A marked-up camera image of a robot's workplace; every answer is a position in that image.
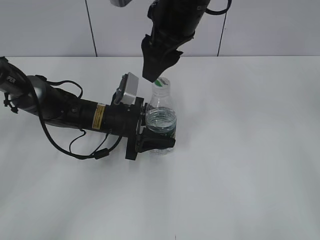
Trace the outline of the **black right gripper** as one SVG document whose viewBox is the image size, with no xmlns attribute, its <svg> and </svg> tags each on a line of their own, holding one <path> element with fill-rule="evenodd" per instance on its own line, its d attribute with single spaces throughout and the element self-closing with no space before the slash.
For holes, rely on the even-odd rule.
<svg viewBox="0 0 320 240">
<path fill-rule="evenodd" d="M 170 33 L 155 25 L 141 42 L 143 54 L 142 77 L 155 82 L 167 69 L 174 66 L 184 54 L 179 48 L 194 38 L 190 35 Z"/>
</svg>

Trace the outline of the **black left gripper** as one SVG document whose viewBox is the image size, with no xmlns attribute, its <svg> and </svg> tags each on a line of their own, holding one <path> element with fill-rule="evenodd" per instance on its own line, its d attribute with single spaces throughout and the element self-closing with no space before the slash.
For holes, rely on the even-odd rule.
<svg viewBox="0 0 320 240">
<path fill-rule="evenodd" d="M 149 103 L 144 104 L 144 99 L 141 97 L 136 97 L 134 104 L 127 109 L 125 125 L 127 137 L 125 158 L 127 160 L 136 160 L 138 152 L 173 148 L 176 143 L 174 138 L 155 133 L 148 128 L 144 128 L 140 134 L 142 118 L 146 117 L 148 110 Z"/>
</svg>

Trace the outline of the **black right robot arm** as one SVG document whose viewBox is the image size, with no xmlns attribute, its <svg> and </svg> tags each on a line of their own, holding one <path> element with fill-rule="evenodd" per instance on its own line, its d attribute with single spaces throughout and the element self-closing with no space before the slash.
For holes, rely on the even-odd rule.
<svg viewBox="0 0 320 240">
<path fill-rule="evenodd" d="M 155 0 L 148 9 L 150 34 L 141 42 L 142 77 L 155 82 L 183 54 L 179 47 L 191 41 L 209 0 Z"/>
</svg>

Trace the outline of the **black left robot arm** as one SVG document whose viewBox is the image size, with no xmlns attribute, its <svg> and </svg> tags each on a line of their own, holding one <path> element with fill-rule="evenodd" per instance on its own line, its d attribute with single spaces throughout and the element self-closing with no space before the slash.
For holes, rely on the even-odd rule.
<svg viewBox="0 0 320 240">
<path fill-rule="evenodd" d="M 25 75 L 4 56 L 0 58 L 0 90 L 4 93 L 4 106 L 13 113 L 23 110 L 37 116 L 50 143 L 68 156 L 98 160 L 108 156 L 122 138 L 127 138 L 127 160 L 135 160 L 139 153 L 175 145 L 174 137 L 147 128 L 147 105 L 143 98 L 137 97 L 139 79 L 134 74 L 128 72 L 122 76 L 109 105 L 65 91 L 59 88 L 62 84 L 64 81 L 48 81 L 42 75 Z M 109 148 L 97 148 L 88 155 L 80 155 L 60 147 L 51 137 L 47 125 L 78 129 L 83 133 L 96 131 L 118 138 Z"/>
</svg>

